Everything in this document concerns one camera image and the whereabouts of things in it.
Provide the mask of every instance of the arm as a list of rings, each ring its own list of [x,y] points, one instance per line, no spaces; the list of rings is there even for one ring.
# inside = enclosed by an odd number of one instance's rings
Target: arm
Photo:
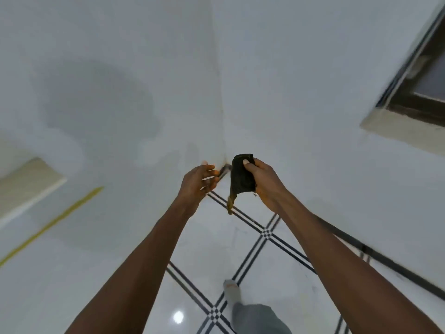
[[[219,178],[213,165],[192,169],[150,234],[76,317],[66,334],[142,333],[167,264],[187,220]]]
[[[269,165],[258,159],[256,166],[244,162],[255,177],[261,200],[298,239],[352,333],[442,333],[402,293],[326,230]]]

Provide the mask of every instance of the gray trousers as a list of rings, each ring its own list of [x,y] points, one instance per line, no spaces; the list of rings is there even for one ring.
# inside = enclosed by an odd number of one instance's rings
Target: gray trousers
[[[236,303],[232,327],[238,334],[292,334],[269,306]]]

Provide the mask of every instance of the foot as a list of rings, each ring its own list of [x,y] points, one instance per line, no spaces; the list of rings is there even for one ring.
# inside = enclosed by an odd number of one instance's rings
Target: foot
[[[231,309],[233,308],[233,305],[238,302],[242,304],[241,290],[239,289],[236,282],[234,282],[233,280],[225,280],[223,286],[224,286],[224,296]]]

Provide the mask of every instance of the hand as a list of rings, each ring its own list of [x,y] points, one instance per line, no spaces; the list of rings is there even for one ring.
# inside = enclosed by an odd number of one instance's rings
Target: hand
[[[214,170],[215,165],[208,165],[206,161],[201,166],[187,172],[182,180],[181,188],[175,199],[177,202],[186,204],[187,211],[193,215],[201,200],[207,193],[212,191],[219,181],[219,171]]]
[[[270,165],[256,158],[254,158],[254,161],[255,165],[250,163],[247,159],[244,159],[242,163],[244,164],[246,170],[253,174],[256,181],[255,192],[264,202],[264,205],[266,205],[269,210],[278,213],[278,201],[282,197],[286,196],[289,191],[283,185]]]

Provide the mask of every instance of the forearm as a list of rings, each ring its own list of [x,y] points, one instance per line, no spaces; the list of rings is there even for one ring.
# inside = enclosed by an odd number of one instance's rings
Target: forearm
[[[190,211],[176,200],[76,317],[68,334],[142,333]]]
[[[283,193],[277,202],[279,215],[300,242],[352,333],[442,333],[292,194]]]

